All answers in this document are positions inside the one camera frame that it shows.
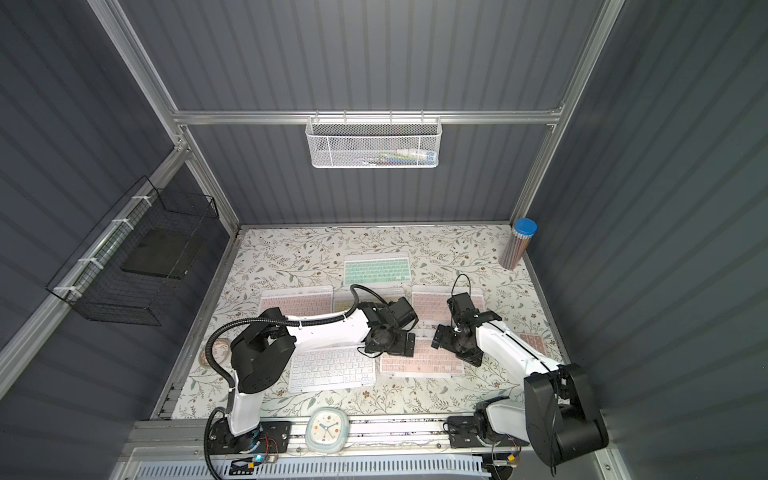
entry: floral tablecloth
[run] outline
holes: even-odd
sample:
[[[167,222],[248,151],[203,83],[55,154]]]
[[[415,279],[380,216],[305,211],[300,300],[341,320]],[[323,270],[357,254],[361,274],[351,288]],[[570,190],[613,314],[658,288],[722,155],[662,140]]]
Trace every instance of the floral tablecloth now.
[[[248,230],[226,286],[207,327],[210,335],[231,320],[258,315],[262,290],[295,286],[342,287],[345,255],[408,252],[413,283],[451,286],[466,273],[485,291],[485,305],[515,332],[544,338],[547,355],[561,360],[531,278],[522,262],[510,271],[498,265],[510,235],[505,225],[462,227],[368,227]],[[404,286],[410,298],[411,286]],[[233,339],[242,329],[225,334]],[[290,369],[266,391],[262,416],[306,416],[322,406],[350,415],[468,412],[481,399],[509,395],[521,400],[522,378],[515,378],[489,355],[479,368],[465,365],[454,379],[403,379],[377,376],[358,389],[291,394]],[[195,359],[174,410],[174,419],[206,418],[227,399],[227,384]]]

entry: gray corrugated wall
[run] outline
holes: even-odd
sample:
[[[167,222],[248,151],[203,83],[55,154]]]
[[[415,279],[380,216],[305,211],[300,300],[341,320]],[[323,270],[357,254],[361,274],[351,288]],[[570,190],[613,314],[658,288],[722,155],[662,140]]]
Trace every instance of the gray corrugated wall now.
[[[193,126],[242,223],[507,220],[544,125],[448,125],[440,165],[312,167],[299,126]]]
[[[629,2],[530,217],[633,478],[768,476],[768,3]]]
[[[598,0],[122,2],[182,110],[558,106]]]
[[[0,2],[0,344],[172,146],[86,2]],[[185,167],[169,187],[199,191]],[[0,400],[0,478],[108,477],[208,288],[228,240],[217,228],[162,327],[66,316]]]
[[[169,189],[200,193],[182,167]],[[229,236],[200,252],[162,326],[70,313],[0,401],[0,478],[106,479],[136,420],[147,419]]]
[[[184,110],[556,108],[601,2],[122,2]],[[435,169],[317,170],[302,127],[191,128],[242,223],[505,220],[544,126],[446,126]]]
[[[172,147],[87,4],[0,2],[0,346]]]

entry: blue lid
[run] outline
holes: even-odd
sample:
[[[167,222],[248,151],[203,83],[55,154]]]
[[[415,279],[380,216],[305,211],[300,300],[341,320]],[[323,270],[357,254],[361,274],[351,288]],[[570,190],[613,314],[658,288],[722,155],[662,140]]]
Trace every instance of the blue lid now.
[[[533,235],[537,229],[538,225],[530,218],[521,218],[515,222],[515,232],[521,235]]]

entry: keyboard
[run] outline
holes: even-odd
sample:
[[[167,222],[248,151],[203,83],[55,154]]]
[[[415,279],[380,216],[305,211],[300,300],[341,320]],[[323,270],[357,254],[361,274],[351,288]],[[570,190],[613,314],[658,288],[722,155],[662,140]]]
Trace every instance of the keyboard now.
[[[457,286],[454,293],[468,293],[467,287]],[[481,312],[485,311],[483,290],[472,288],[472,303]],[[451,298],[450,286],[414,285],[411,293],[411,306],[419,316],[419,324],[414,330],[416,336],[432,336],[437,325],[451,324],[451,310],[448,299]]]
[[[376,361],[357,346],[315,349],[291,359],[289,392],[354,389],[376,383]]]
[[[402,287],[376,288],[376,293],[378,293],[387,302],[395,302],[401,296],[406,295],[406,291]],[[360,298],[361,302],[379,302],[376,297],[363,290],[357,290],[357,296]],[[349,310],[353,303],[355,303],[355,297],[352,296],[352,292],[349,290],[342,290],[340,292],[333,293],[334,312]]]
[[[333,312],[333,287],[310,286],[264,290],[261,293],[259,313],[278,306],[283,315],[321,315]]]
[[[413,358],[387,353],[380,358],[382,375],[430,379],[464,375],[464,362],[446,349],[433,349],[431,339],[416,339]]]
[[[344,285],[359,283],[389,284],[411,283],[411,263],[407,253],[374,253],[344,257]]]
[[[535,333],[520,333],[520,332],[515,332],[515,335],[519,336],[528,345],[535,348],[540,354],[544,356],[547,355],[547,347],[544,344],[544,339],[541,338],[541,335],[537,335]]]

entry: pink keyboard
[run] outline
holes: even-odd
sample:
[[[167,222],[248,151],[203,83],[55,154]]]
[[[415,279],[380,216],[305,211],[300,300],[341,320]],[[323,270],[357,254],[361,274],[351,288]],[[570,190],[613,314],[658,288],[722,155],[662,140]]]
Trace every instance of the pink keyboard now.
[[[431,339],[416,339],[413,358],[381,356],[382,375],[449,379],[464,375],[464,363],[445,349],[433,349]]]
[[[544,344],[544,339],[541,338],[541,335],[536,335],[535,333],[520,333],[520,332],[515,332],[515,335],[519,336],[528,345],[538,350],[540,354],[544,356],[547,355],[547,346]]]
[[[333,294],[317,293],[292,296],[265,296],[261,299],[259,313],[268,308],[280,307],[283,315],[320,315],[331,313],[333,310]]]
[[[411,306],[413,306],[416,315],[419,316],[419,323],[450,325],[451,310],[448,310],[448,299],[451,293],[426,293],[414,291],[411,296]],[[475,308],[485,312],[485,301],[482,293],[472,295],[472,303]]]

